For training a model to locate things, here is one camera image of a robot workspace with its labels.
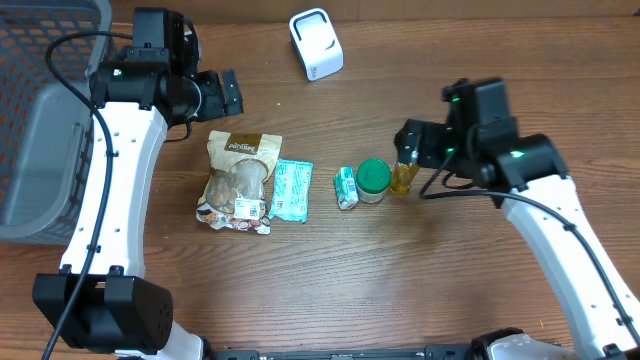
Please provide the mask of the teal white tissue pack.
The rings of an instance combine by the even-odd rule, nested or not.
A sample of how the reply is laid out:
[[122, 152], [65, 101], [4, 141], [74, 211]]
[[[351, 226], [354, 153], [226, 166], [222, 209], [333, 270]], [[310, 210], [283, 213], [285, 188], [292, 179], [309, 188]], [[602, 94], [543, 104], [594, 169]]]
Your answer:
[[337, 204], [341, 210], [352, 209], [359, 201], [352, 167], [341, 167], [334, 176]]

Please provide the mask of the green white can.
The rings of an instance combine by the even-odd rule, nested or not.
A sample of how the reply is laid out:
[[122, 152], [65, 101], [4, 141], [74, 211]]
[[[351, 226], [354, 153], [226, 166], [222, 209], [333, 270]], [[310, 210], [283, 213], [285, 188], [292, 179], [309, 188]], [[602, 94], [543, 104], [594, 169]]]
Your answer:
[[365, 203], [380, 202], [391, 182], [391, 170], [381, 159], [371, 158], [360, 164], [356, 172], [359, 199]]

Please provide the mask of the yellow drink bottle grey cap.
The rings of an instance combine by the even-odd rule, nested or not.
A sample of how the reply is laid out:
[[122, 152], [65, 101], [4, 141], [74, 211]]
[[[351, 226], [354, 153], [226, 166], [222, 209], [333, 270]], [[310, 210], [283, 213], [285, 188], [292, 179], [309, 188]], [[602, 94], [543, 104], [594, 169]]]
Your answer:
[[406, 164], [397, 161], [392, 170], [389, 189], [394, 193], [407, 193], [418, 174], [420, 167], [416, 164]]

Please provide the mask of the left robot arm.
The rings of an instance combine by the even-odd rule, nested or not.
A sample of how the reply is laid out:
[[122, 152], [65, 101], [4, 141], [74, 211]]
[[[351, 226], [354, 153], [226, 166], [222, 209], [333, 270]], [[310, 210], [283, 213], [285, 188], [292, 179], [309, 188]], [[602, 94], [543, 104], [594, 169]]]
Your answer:
[[170, 292], [145, 277], [151, 179], [168, 130], [239, 115], [233, 71], [200, 71], [197, 33], [181, 13], [138, 8], [128, 46], [91, 74], [80, 101], [92, 118], [92, 157], [79, 218], [54, 274], [32, 297], [53, 341], [122, 359], [210, 359], [201, 336], [174, 319]]

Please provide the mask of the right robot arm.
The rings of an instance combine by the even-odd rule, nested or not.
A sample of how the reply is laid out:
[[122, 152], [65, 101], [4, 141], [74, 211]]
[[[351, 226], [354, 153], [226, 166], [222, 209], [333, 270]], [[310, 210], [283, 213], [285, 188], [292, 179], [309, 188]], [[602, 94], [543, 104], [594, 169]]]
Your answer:
[[468, 359], [636, 359], [639, 301], [582, 209], [576, 184], [551, 140], [522, 137], [507, 88], [494, 77], [461, 78], [442, 90], [445, 122], [409, 119], [396, 133], [398, 160], [469, 180], [424, 200], [488, 197], [525, 240], [565, 315], [571, 348], [505, 328], [471, 341]]

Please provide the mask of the brown white snack bag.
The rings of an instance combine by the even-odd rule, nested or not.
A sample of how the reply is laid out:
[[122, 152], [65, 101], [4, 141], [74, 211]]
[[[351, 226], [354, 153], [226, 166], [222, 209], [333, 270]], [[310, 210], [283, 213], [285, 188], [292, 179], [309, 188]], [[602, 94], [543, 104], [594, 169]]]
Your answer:
[[279, 135], [212, 131], [207, 142], [210, 177], [196, 219], [214, 230], [270, 234], [264, 186], [281, 145]]

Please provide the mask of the mint green tissue pack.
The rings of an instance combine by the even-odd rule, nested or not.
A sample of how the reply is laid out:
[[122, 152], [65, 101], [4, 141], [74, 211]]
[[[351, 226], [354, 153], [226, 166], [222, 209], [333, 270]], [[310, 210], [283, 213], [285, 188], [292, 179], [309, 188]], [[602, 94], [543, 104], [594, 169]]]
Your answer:
[[311, 162], [279, 159], [275, 168], [274, 191], [269, 219], [306, 223], [312, 181]]

